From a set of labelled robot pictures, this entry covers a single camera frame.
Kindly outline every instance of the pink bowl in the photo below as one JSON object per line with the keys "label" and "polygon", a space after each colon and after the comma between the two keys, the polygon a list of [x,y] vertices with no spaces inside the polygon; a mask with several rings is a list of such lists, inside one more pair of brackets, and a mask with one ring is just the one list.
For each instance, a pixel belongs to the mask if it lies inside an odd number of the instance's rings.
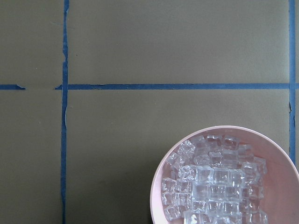
{"label": "pink bowl", "polygon": [[[261,208],[268,214],[269,224],[299,224],[299,174],[284,150],[268,137],[237,126],[214,126],[196,131],[175,144],[160,162],[150,191],[150,210],[154,224],[170,224],[163,212],[161,180],[170,176],[170,167],[165,163],[179,144],[195,135],[229,134],[251,144],[255,156],[265,158],[268,173],[264,177],[264,199]],[[182,219],[171,222],[182,224]]]}

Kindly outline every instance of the ice cube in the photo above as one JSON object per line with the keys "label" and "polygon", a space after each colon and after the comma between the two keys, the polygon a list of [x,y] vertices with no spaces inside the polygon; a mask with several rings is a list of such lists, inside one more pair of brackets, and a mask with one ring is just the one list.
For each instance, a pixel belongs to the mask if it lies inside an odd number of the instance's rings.
{"label": "ice cube", "polygon": [[195,168],[186,165],[178,170],[178,176],[183,181],[192,181],[196,176],[196,170]]}
{"label": "ice cube", "polygon": [[225,200],[232,202],[240,202],[242,198],[241,188],[239,187],[225,187]]}
{"label": "ice cube", "polygon": [[242,212],[242,213],[249,212],[249,199],[243,198],[239,202],[239,211]]}
{"label": "ice cube", "polygon": [[230,214],[230,215],[239,213],[239,203],[238,202],[224,202],[223,203],[223,213]]}
{"label": "ice cube", "polygon": [[191,209],[195,212],[206,212],[206,200],[191,199]]}
{"label": "ice cube", "polygon": [[257,212],[260,209],[260,199],[258,198],[249,198],[249,211]]}
{"label": "ice cube", "polygon": [[238,212],[233,215],[227,216],[229,224],[242,224],[242,213]]}
{"label": "ice cube", "polygon": [[195,148],[194,150],[194,157],[198,155],[207,155],[210,152],[209,147],[201,147],[201,148]]}
{"label": "ice cube", "polygon": [[191,205],[191,194],[190,193],[174,193],[173,194],[174,205]]}
{"label": "ice cube", "polygon": [[252,146],[245,144],[239,145],[238,148],[239,160],[242,162],[252,162],[254,155],[252,153]]}
{"label": "ice cube", "polygon": [[227,169],[215,168],[213,173],[213,183],[228,184],[229,183],[228,174],[229,172]]}
{"label": "ice cube", "polygon": [[205,166],[210,164],[210,157],[206,155],[197,155],[193,158],[193,161],[196,165]]}
{"label": "ice cube", "polygon": [[221,135],[212,135],[209,134],[206,136],[206,141],[208,146],[214,147],[214,146],[221,146]]}
{"label": "ice cube", "polygon": [[192,181],[192,197],[196,199],[207,199],[209,198],[209,194],[208,184]]}
{"label": "ice cube", "polygon": [[256,184],[261,177],[254,162],[243,162],[241,169],[245,173],[245,184]]}
{"label": "ice cube", "polygon": [[250,224],[268,224],[268,216],[262,210],[259,210],[255,213],[250,213],[248,219],[248,223]]}
{"label": "ice cube", "polygon": [[249,198],[249,186],[247,187],[242,187],[242,198]]}
{"label": "ice cube", "polygon": [[254,162],[257,164],[257,170],[261,175],[265,175],[268,172],[265,159],[254,157]]}
{"label": "ice cube", "polygon": [[260,200],[258,198],[244,198],[239,204],[240,212],[258,212]]}
{"label": "ice cube", "polygon": [[222,154],[220,152],[209,152],[210,157],[210,165],[213,167],[221,167],[222,166]]}
{"label": "ice cube", "polygon": [[263,187],[261,187],[257,184],[249,185],[249,197],[262,199],[263,198]]}
{"label": "ice cube", "polygon": [[225,186],[224,185],[210,185],[210,199],[224,201]]}
{"label": "ice cube", "polygon": [[208,214],[200,213],[199,217],[200,217],[200,220],[201,220],[202,224],[212,224],[213,219]]}
{"label": "ice cube", "polygon": [[178,179],[178,172],[177,172],[176,170],[172,170],[172,171],[170,172],[170,177],[171,177],[171,179],[173,179],[173,180]]}
{"label": "ice cube", "polygon": [[210,166],[196,166],[195,179],[199,182],[212,182],[214,170]]}
{"label": "ice cube", "polygon": [[178,148],[178,154],[192,158],[194,150],[195,146],[189,140],[186,140],[180,144]]}
{"label": "ice cube", "polygon": [[190,210],[189,205],[179,205],[179,212],[181,213],[181,217],[184,218],[184,212]]}
{"label": "ice cube", "polygon": [[223,202],[219,200],[208,200],[206,209],[208,215],[220,216],[223,213]]}
{"label": "ice cube", "polygon": [[177,180],[175,189],[179,192],[191,193],[192,185],[190,181]]}
{"label": "ice cube", "polygon": [[177,185],[177,181],[173,180],[169,177],[163,178],[161,182],[161,190],[162,191],[174,191]]}
{"label": "ice cube", "polygon": [[171,153],[166,160],[167,163],[171,165],[172,169],[179,169],[181,166],[185,165],[185,162],[182,160],[181,156],[176,153]]}
{"label": "ice cube", "polygon": [[228,169],[236,169],[239,165],[237,151],[224,149],[222,152],[222,167]]}
{"label": "ice cube", "polygon": [[207,142],[203,135],[193,136],[189,140],[196,148],[202,148],[207,146]]}
{"label": "ice cube", "polygon": [[172,221],[175,219],[178,219],[181,217],[181,214],[179,212],[178,206],[168,206],[166,209],[164,209],[164,214],[167,219],[167,221]]}
{"label": "ice cube", "polygon": [[224,135],[223,138],[221,139],[222,145],[229,150],[237,150],[239,147],[239,142],[240,139],[229,136],[229,135]]}
{"label": "ice cube", "polygon": [[242,187],[245,185],[245,173],[242,170],[235,169],[229,171],[229,182],[233,187]]}
{"label": "ice cube", "polygon": [[215,217],[213,224],[231,224],[228,217]]}
{"label": "ice cube", "polygon": [[161,195],[162,197],[162,204],[164,205],[172,205],[174,202],[174,194],[169,192],[164,192]]}
{"label": "ice cube", "polygon": [[202,224],[200,221],[199,213],[191,210],[184,212],[184,224]]}

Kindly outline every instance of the cardboard surface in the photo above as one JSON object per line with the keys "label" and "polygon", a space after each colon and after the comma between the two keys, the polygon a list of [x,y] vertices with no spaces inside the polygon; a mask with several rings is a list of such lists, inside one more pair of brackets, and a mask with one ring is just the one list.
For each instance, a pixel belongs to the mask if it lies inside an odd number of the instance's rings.
{"label": "cardboard surface", "polygon": [[287,83],[287,0],[71,2],[71,84]]}
{"label": "cardboard surface", "polygon": [[287,100],[285,90],[69,91],[67,222],[151,223],[160,160],[204,127],[248,127],[288,151]]}
{"label": "cardboard surface", "polygon": [[42,90],[59,85],[63,1],[3,1],[0,21],[0,84]]}
{"label": "cardboard surface", "polygon": [[0,91],[0,223],[61,223],[61,93]]}

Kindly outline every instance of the blue painter's tape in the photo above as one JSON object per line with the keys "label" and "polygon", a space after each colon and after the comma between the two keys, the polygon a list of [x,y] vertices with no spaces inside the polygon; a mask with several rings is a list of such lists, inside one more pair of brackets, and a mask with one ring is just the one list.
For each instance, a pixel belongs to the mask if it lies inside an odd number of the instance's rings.
{"label": "blue painter's tape", "polygon": [[290,42],[290,159],[296,163],[296,52],[295,52],[295,0],[289,0]]}
{"label": "blue painter's tape", "polygon": [[25,87],[14,85],[14,84],[3,84],[0,85],[0,90],[25,90]]}
{"label": "blue painter's tape", "polygon": [[62,121],[61,121],[61,177],[60,190],[62,199],[62,224],[65,224],[66,206],[66,147],[67,147],[67,128],[66,128],[66,109],[68,95],[68,43],[66,18],[69,10],[69,0],[64,0],[64,29],[63,29],[63,54],[64,62],[62,65]]}
{"label": "blue painter's tape", "polygon": [[287,83],[227,83],[227,84],[70,84],[69,90],[272,90],[289,89]]}

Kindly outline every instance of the bowl rim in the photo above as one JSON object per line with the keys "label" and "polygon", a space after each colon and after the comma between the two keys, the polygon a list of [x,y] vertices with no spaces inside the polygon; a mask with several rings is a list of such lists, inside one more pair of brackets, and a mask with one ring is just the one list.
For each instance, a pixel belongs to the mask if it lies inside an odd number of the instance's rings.
{"label": "bowl rim", "polygon": [[299,182],[299,173],[298,173],[298,170],[296,169],[294,163],[292,162],[292,160],[290,159],[290,156],[276,143],[274,142],[273,140],[271,140],[270,138],[268,138],[267,136],[257,132],[257,131],[254,131],[252,129],[249,129],[249,128],[246,128],[246,127],[240,127],[240,126],[231,126],[231,125],[221,125],[221,126],[211,126],[211,127],[207,127],[207,128],[203,128],[203,129],[200,129],[198,131],[195,131],[189,135],[187,135],[186,137],[182,138],[180,141],[178,141],[173,147],[171,147],[170,150],[168,150],[168,152],[165,154],[165,156],[163,157],[163,159],[160,161],[157,169],[156,169],[156,172],[155,172],[155,175],[153,177],[153,181],[152,181],[152,184],[151,184],[151,188],[150,188],[150,195],[149,195],[149,205],[150,205],[150,213],[151,213],[151,217],[152,217],[152,221],[153,223],[155,224],[155,220],[154,220],[154,215],[153,215],[153,197],[152,197],[152,194],[153,194],[153,188],[154,188],[154,182],[157,178],[157,175],[159,173],[159,171],[162,169],[164,163],[165,163],[165,159],[170,155],[170,153],[175,149],[177,148],[177,146],[187,140],[188,138],[194,136],[194,135],[197,135],[199,133],[202,133],[202,132],[206,132],[206,131],[211,131],[211,130],[214,130],[214,129],[223,129],[223,128],[233,128],[233,129],[238,129],[238,130],[243,130],[243,131],[247,131],[247,132],[251,132],[253,134],[256,134],[266,140],[268,140],[270,143],[272,143],[273,145],[276,146],[276,148],[278,148],[283,154],[284,156],[287,158],[288,162],[290,163],[292,169],[295,171],[295,174],[296,174],[296,177],[297,177],[297,181]]}

